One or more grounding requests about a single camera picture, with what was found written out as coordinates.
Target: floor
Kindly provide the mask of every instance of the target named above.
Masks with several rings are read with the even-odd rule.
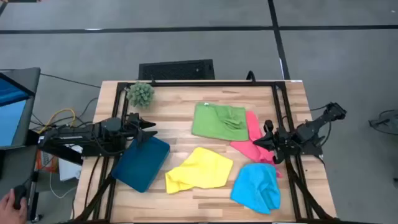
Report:
[[[394,0],[277,0],[274,4],[280,26],[398,24]],[[43,0],[8,4],[0,17],[0,30],[271,25],[267,0]],[[304,81],[310,106],[335,101],[348,111],[344,121],[333,123],[324,147],[338,216],[396,223],[398,189],[392,178],[398,169],[398,139],[375,132],[368,120],[398,108],[398,30],[282,30],[280,35],[290,78]],[[216,79],[242,79],[248,70],[257,79],[283,79],[272,30],[0,33],[0,49],[0,68],[40,67],[43,73],[94,85],[136,79],[140,63],[206,58],[214,61]],[[41,77],[34,113],[43,122],[62,108],[80,114],[96,96],[96,88]],[[90,121],[94,110],[95,103],[83,120]],[[39,185],[39,211],[45,215],[40,223],[67,220],[73,194],[55,198],[46,176]],[[55,185],[62,193],[76,181]]]

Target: succulent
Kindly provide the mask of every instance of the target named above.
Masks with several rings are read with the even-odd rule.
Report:
[[[154,93],[155,90],[150,84],[137,82],[127,89],[126,97],[131,105],[146,108],[154,99]]]

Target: person's hand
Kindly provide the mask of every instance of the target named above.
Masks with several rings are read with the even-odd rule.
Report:
[[[21,209],[14,208],[15,195],[11,189],[0,201],[0,221],[4,224],[25,224],[27,220],[26,198],[21,199]]]

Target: wooden table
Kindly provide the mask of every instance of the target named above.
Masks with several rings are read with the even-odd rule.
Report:
[[[105,81],[101,86],[94,122],[111,117],[116,96],[117,81]],[[286,81],[287,93],[294,124],[297,126],[306,119],[311,120],[308,101],[302,82]],[[111,215],[112,222],[274,222],[294,221],[294,212],[290,196],[285,164],[278,168],[283,177],[278,179],[281,204],[271,215],[256,213],[229,199],[234,180],[243,165],[251,161],[229,146],[228,141],[201,138],[191,135],[194,106],[199,101],[221,105],[243,106],[253,110],[259,117],[262,127],[264,120],[271,119],[277,125],[272,90],[268,86],[259,87],[156,87],[155,101],[146,110],[128,108],[128,113],[137,111],[157,125],[157,138],[170,144],[170,155],[162,166],[157,178],[145,193],[139,193],[117,181]],[[201,146],[211,149],[234,161],[228,182],[217,189],[199,189],[197,187],[168,195],[165,191],[165,172],[179,166],[194,150]],[[96,158],[85,159],[75,197],[76,215],[83,210],[88,179]],[[313,156],[302,156],[303,168],[309,191],[327,213],[335,216],[335,207],[331,197],[328,179],[323,164]],[[89,201],[94,196],[101,172],[100,161],[89,192]],[[305,207],[300,191],[297,189],[301,213]],[[100,218],[104,217],[108,193],[104,194]]]

